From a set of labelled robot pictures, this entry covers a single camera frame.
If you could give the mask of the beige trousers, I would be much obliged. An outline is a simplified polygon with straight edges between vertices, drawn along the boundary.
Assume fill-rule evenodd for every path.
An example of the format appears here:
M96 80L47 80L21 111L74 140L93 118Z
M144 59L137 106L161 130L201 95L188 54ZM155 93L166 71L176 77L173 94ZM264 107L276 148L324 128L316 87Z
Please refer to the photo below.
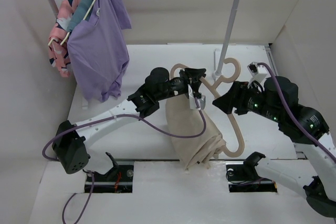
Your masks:
M226 142L215 123L202 110L192 110L189 99L179 95L167 99L166 121L174 150L184 169L202 164L224 152Z

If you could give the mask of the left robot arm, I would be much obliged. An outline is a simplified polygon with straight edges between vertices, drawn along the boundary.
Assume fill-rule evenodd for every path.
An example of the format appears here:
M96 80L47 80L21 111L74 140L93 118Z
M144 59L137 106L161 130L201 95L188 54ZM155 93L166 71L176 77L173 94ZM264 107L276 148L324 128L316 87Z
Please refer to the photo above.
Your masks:
M205 97L199 92L206 70L185 68L179 77L170 78L167 69L154 68L144 84L120 104L93 118L75 124L62 122L52 140L52 149L67 174L91 170L94 154L89 148L111 132L145 118L160 108L159 102L185 95L193 110L201 111Z

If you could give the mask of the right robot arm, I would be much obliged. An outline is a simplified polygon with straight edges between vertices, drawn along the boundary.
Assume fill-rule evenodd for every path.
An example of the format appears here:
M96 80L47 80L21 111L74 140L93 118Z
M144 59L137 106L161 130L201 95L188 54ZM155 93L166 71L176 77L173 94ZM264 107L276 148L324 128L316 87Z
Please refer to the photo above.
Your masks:
M227 115L253 112L277 123L279 131L290 138L295 150L304 153L317 173L302 175L253 152L241 165L247 178L273 180L299 194L320 215L335 218L335 161L325 153L335 154L335 149L332 142L319 142L329 127L320 112L298 103L298 91L296 84L281 76L267 78L262 91L248 82L235 81L212 104Z

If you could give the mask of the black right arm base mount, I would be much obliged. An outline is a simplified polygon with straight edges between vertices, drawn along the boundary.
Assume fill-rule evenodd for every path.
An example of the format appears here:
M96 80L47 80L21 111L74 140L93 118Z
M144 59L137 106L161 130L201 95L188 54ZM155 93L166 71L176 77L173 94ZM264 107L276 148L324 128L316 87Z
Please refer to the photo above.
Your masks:
M270 179L248 174L243 164L228 164L226 179L230 193L277 193L276 183Z

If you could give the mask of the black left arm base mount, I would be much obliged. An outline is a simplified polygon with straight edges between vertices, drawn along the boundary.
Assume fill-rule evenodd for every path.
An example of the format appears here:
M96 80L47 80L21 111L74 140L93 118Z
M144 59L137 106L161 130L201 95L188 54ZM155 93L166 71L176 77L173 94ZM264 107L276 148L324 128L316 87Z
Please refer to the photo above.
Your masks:
M94 172L93 193L122 194L132 193L133 189L133 164L122 164L119 171L113 178L105 178L103 175Z

